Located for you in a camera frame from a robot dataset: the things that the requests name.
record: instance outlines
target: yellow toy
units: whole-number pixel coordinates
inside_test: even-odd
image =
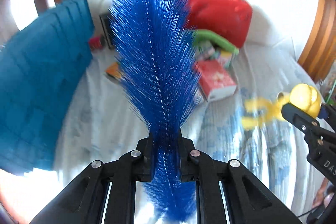
[[[283,105],[291,103],[300,108],[308,115],[316,118],[319,115],[321,108],[322,97],[319,92],[310,85],[298,84],[290,94],[280,92],[275,102],[264,98],[256,98],[245,101],[245,109],[249,113],[264,109],[264,114],[257,117],[242,117],[241,123],[245,130],[253,129],[263,123],[270,122],[274,118],[284,121],[281,114]]]

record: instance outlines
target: metal rivet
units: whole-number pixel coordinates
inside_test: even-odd
[[[95,161],[92,162],[91,166],[93,168],[101,167],[101,161],[100,160],[95,160]]]
[[[237,161],[237,160],[231,160],[231,161],[230,161],[230,165],[231,165],[232,167],[239,167],[239,166],[240,166],[240,162]]]
[[[198,150],[191,150],[190,151],[190,155],[193,157],[198,157],[200,156],[201,152],[199,152]]]
[[[133,150],[131,152],[132,157],[139,157],[141,155],[141,152],[139,150]]]

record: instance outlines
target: blue fabric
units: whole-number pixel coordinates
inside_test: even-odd
[[[51,170],[63,118],[92,55],[87,0],[64,0],[0,52],[0,168]]]

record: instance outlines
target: red bag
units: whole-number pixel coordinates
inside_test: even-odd
[[[241,48],[250,27],[252,8],[244,0],[188,0],[187,28],[211,30]]]

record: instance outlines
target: blue fluffy brush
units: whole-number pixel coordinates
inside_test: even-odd
[[[153,133],[155,175],[146,191],[156,214],[185,221],[195,211],[194,183],[180,183],[176,139],[195,107],[193,34],[184,30],[186,0],[112,0],[112,29],[122,83]]]

